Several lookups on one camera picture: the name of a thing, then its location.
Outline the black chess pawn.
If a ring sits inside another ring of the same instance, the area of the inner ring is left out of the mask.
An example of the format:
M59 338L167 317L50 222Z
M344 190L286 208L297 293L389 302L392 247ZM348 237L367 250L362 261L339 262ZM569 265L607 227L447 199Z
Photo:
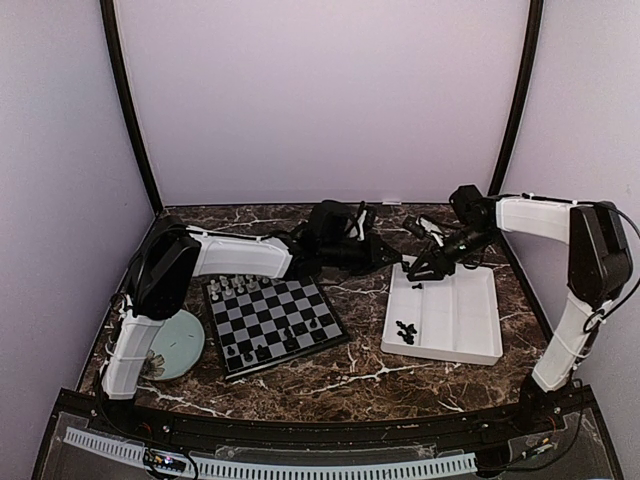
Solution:
M284 341L285 349L287 351L291 351L295 349L296 343L295 343L295 337L292 331L289 328L286 328L284 330L284 334L285 334L285 341Z

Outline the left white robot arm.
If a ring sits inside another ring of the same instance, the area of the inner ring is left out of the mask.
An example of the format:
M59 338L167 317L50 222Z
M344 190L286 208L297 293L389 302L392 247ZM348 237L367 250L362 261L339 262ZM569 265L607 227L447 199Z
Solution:
M109 399L101 411L103 421L120 436L140 429L140 412L126 401L134 398L151 344L182 308L192 278L249 274L289 280L314 276L325 267L363 276L401 259L380 235L359 225L332 236L318 236L306 223L253 236L189 226L176 216L162 218L126 275L123 320L95 388Z

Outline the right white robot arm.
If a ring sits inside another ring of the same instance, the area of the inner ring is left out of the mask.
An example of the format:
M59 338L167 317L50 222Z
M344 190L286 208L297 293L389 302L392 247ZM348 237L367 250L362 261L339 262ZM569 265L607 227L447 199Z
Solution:
M425 227L427 217L409 216L403 226L426 244L406 269L411 281L436 281L483 250L503 232L525 233L568 247L569 289L559 324L531 378L552 392L564 387L588 355L601 324L627 302L624 289L633 259L624 228L634 223L610 201L578 201L532 194L484 196L473 185L449 198L458 223L440 237Z

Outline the white plastic tray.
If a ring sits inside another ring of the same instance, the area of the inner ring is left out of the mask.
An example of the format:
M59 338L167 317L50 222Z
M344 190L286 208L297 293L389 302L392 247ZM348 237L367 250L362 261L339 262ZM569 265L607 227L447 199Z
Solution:
M417 283L422 290L412 290ZM413 323L414 345L397 335L395 322ZM461 265L439 281L411 282L393 266L381 350L410 357L493 366L503 355L493 271Z

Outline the black frame post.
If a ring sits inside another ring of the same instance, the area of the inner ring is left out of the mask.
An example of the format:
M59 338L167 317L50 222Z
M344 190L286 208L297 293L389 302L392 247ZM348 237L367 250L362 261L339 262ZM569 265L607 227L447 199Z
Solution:
M543 11L543 0L529 1L525 35L516 83L514 87L514 94L504 130L503 139L488 187L488 194L490 196L500 193L504 185L510 161L514 152L534 68Z
M125 127L147 199L154 215L158 216L163 211L164 205L152 172L134 106L133 95L125 65L124 51L118 28L118 21L116 18L116 4L112 0L100 0L99 6L112 75Z

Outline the black front rail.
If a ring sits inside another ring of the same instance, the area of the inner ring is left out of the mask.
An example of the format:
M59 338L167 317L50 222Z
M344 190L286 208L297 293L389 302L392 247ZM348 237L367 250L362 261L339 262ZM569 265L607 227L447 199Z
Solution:
M213 418L129 404L106 407L103 416L93 396L62 389L54 410L83 417L94 429L199 451L223 445L346 450L434 444L441 450L473 449L503 444L522 434L512 424L516 404L405 420L290 423Z

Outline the black and white chessboard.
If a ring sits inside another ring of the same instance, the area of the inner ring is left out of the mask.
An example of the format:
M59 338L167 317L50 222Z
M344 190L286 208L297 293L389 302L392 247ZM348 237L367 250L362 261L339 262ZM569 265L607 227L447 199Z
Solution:
M210 298L209 284L220 285L219 299ZM233 294L223 296L222 283L227 280ZM207 312L219 359L227 381L257 373L284 362L319 353L347 342L350 336L331 305L321 285L312 278L284 281L270 278L215 275L202 285ZM317 318L320 327L311 330ZM284 330L295 337L295 349L285 349ZM268 349L267 358L258 361L256 350ZM236 355L228 358L227 347ZM243 354L250 352L253 361L245 364Z

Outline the black chess pieces pile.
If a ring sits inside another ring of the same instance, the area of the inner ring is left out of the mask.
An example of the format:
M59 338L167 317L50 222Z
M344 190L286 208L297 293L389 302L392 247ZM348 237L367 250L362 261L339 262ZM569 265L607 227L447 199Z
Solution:
M414 345L417 335L415 325L413 323L405 324L400 320L397 320L395 324L398 327L397 335L400 336L406 344Z

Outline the green floral ceramic plate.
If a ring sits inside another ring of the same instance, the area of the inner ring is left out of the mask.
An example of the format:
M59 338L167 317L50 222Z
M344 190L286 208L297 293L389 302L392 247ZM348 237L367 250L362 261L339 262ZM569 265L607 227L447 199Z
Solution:
M199 361L204 344L201 321L192 313L180 310L155 336L140 377L149 381L170 381L184 376Z

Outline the right black frame post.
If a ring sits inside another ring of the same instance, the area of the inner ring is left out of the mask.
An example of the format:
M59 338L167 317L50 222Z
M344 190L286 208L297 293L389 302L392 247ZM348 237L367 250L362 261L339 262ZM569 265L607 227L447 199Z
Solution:
M488 194L490 196L500 193L504 185L510 161L514 152L534 68L543 11L543 0L529 1L525 35L516 83L514 87L514 94L504 130L503 139L488 187Z

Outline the left black frame post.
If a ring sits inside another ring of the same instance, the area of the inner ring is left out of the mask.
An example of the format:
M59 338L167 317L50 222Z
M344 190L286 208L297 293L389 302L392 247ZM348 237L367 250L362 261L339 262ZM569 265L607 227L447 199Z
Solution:
M99 6L112 75L125 127L147 199L154 215L158 216L163 211L164 205L152 172L134 106L133 95L125 65L124 51L118 28L118 21L116 18L116 4L112 0L100 0Z

